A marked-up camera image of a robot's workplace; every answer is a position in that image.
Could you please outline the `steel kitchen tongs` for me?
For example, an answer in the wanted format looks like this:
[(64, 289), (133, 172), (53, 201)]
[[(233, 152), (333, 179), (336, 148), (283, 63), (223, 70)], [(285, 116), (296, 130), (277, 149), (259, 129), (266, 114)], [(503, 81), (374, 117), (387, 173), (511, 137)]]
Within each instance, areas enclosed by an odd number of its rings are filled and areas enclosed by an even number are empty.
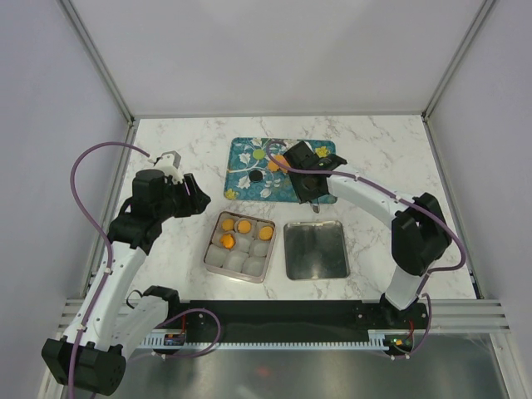
[(320, 206), (319, 206), (318, 202), (316, 202), (316, 203), (310, 202), (310, 206), (311, 206), (311, 209), (313, 210), (313, 212), (315, 214), (319, 214), (320, 213)]

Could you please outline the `orange cookie small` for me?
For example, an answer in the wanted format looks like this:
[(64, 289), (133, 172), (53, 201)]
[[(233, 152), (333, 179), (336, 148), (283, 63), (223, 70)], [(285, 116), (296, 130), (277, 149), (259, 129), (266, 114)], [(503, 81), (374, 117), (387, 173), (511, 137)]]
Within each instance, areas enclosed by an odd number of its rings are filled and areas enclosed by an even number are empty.
[(221, 228), (223, 231), (231, 231), (234, 230), (235, 221), (233, 219), (227, 218), (222, 221)]

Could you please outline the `orange round cookie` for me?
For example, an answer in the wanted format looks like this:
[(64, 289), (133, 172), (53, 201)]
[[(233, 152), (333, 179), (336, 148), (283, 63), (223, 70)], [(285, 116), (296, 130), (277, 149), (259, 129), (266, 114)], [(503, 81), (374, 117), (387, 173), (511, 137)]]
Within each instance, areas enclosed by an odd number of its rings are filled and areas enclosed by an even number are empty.
[(259, 239), (269, 241), (273, 237), (273, 227), (266, 225), (259, 230)]

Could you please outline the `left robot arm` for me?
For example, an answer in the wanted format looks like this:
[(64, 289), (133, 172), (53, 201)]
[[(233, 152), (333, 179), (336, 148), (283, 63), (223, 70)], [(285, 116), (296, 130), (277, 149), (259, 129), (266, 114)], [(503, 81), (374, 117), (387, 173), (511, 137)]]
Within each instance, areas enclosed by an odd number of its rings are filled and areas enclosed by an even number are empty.
[(157, 169), (136, 173), (132, 196), (106, 235), (107, 259), (79, 313), (61, 338), (49, 338), (42, 347), (42, 359), (56, 382), (110, 396), (122, 381), (127, 359), (151, 330), (180, 322), (178, 292), (161, 286), (150, 286), (127, 317), (118, 316), (132, 279), (162, 233), (162, 224), (201, 214), (209, 202), (192, 174), (174, 182)]

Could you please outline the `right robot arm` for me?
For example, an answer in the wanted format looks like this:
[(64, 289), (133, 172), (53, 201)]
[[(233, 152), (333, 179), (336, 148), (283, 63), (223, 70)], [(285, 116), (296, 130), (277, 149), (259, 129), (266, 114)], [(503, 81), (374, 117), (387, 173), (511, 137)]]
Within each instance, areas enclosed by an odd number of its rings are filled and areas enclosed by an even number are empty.
[(364, 177), (342, 157), (321, 157), (305, 142), (285, 151), (283, 158), (301, 203), (332, 195), (363, 209), (390, 229), (396, 269), (379, 310), (385, 325), (399, 328), (411, 315), (409, 307), (416, 301), (427, 270), (451, 245), (436, 197), (387, 189)]

